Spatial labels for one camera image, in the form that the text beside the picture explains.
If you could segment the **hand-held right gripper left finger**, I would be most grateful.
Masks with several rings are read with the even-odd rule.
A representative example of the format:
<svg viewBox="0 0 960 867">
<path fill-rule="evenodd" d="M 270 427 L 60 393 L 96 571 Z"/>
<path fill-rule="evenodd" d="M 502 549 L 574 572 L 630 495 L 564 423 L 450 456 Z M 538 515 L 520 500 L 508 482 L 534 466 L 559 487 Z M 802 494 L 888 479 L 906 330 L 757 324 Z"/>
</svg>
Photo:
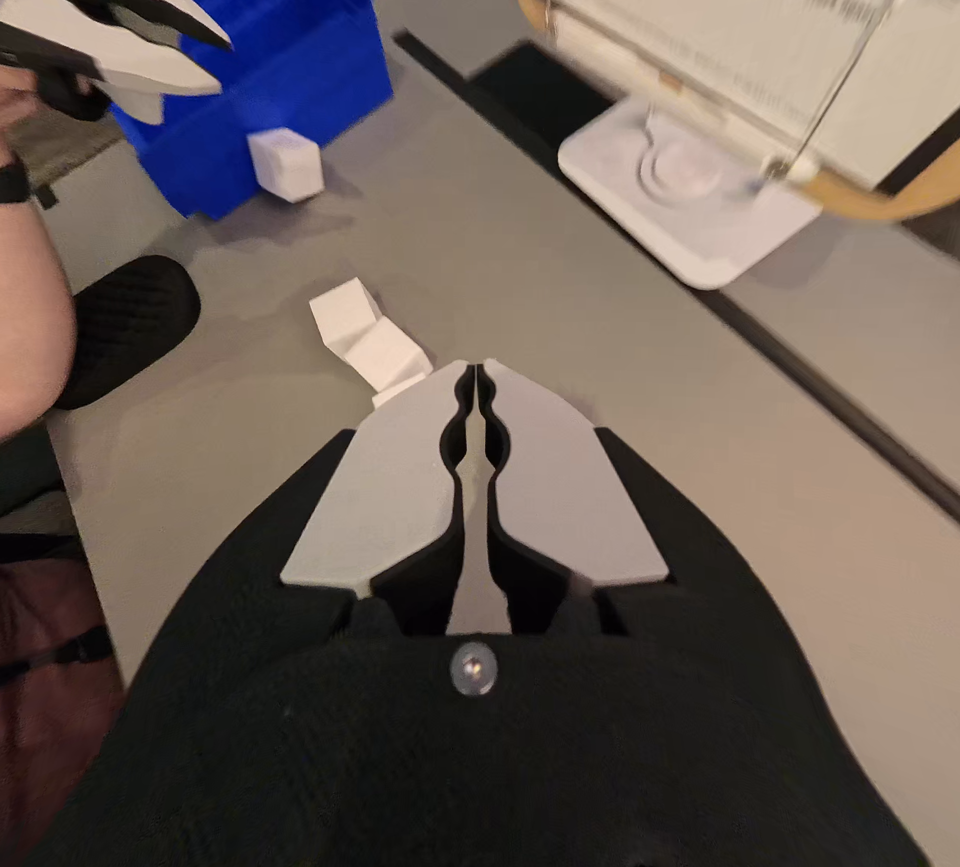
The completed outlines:
<svg viewBox="0 0 960 867">
<path fill-rule="evenodd" d="M 464 565 L 457 468 L 475 380 L 473 364 L 454 361 L 361 422 L 280 573 L 285 586 L 380 599 L 404 634 L 447 632 Z"/>
</svg>

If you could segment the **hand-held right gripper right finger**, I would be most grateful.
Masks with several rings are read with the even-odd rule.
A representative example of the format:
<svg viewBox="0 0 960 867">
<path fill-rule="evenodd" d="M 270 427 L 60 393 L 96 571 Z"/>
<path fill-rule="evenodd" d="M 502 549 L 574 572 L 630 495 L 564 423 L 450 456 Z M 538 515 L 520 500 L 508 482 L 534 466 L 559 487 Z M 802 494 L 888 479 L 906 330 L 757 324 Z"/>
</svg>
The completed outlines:
<svg viewBox="0 0 960 867">
<path fill-rule="evenodd" d="M 664 583 L 669 568 L 594 424 L 543 385 L 489 358 L 477 367 L 485 422 L 487 563 L 510 630 L 544 634 L 570 593 Z"/>
</svg>

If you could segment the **white hard foam cube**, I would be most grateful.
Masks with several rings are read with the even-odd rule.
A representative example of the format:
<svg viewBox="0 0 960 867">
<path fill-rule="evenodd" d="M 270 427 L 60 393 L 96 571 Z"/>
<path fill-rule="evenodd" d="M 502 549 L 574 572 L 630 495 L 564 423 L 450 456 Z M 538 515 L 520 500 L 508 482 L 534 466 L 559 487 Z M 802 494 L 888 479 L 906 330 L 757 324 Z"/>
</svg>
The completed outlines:
<svg viewBox="0 0 960 867">
<path fill-rule="evenodd" d="M 428 377 L 429 374 L 419 371 L 405 379 L 391 384 L 389 387 L 377 393 L 372 398 L 373 408 L 379 409 L 381 406 L 389 403 L 390 400 L 404 393 L 406 390 L 425 381 Z"/>
<path fill-rule="evenodd" d="M 343 360 L 378 394 L 434 370 L 421 346 L 385 316 L 345 351 Z"/>
<path fill-rule="evenodd" d="M 292 129 L 249 133 L 246 144 L 260 189 L 289 204 L 323 193 L 326 179 L 319 145 Z"/>
<path fill-rule="evenodd" d="M 382 318 L 375 298 L 357 276 L 312 297 L 308 306 L 323 345 L 342 360 Z"/>
</svg>

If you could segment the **person's left forearm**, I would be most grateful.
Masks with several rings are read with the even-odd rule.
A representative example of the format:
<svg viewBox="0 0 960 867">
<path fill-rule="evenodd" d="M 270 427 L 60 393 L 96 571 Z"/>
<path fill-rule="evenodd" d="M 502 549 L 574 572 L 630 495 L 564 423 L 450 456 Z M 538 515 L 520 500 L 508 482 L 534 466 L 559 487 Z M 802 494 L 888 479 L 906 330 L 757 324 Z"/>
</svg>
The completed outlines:
<svg viewBox="0 0 960 867">
<path fill-rule="evenodd" d="M 77 344 L 74 299 L 31 201 L 1 206 L 1 440 L 40 419 L 63 393 Z"/>
</svg>

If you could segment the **person's left hand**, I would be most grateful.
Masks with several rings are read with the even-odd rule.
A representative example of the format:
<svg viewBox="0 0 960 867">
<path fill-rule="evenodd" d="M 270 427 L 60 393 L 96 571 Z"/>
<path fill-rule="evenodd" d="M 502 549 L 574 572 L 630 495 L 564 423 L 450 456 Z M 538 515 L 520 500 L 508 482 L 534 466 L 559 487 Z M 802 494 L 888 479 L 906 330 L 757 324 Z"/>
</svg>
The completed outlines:
<svg viewBox="0 0 960 867">
<path fill-rule="evenodd" d="M 41 101 L 38 77 L 29 70 L 1 66 L 1 146 L 7 150 L 8 130 L 33 115 Z"/>
</svg>

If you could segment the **blue plastic bin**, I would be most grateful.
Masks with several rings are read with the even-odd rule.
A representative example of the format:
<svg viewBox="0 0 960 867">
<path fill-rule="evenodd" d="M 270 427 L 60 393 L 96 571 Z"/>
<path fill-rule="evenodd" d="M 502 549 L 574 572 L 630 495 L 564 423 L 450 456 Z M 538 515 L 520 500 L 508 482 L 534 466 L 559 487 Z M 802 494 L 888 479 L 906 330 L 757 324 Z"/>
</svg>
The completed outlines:
<svg viewBox="0 0 960 867">
<path fill-rule="evenodd" d="M 139 164 L 182 217 L 218 220 L 259 189 L 247 137 L 290 129 L 325 146 L 393 95 L 374 0 L 194 0 L 231 52 L 183 36 L 215 96 L 166 96 L 163 124 L 111 112 Z"/>
</svg>

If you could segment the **black padded wrist rest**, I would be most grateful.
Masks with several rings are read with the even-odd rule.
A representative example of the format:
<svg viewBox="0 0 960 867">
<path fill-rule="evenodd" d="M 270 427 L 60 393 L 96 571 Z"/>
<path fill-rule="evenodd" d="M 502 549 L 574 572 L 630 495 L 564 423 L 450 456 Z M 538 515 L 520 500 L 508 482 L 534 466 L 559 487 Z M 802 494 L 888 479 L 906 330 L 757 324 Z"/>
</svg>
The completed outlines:
<svg viewBox="0 0 960 867">
<path fill-rule="evenodd" d="M 201 298 L 186 268 L 161 254 L 129 261 L 74 297 L 77 344 L 54 410 L 113 393 L 170 354 L 195 329 Z"/>
</svg>

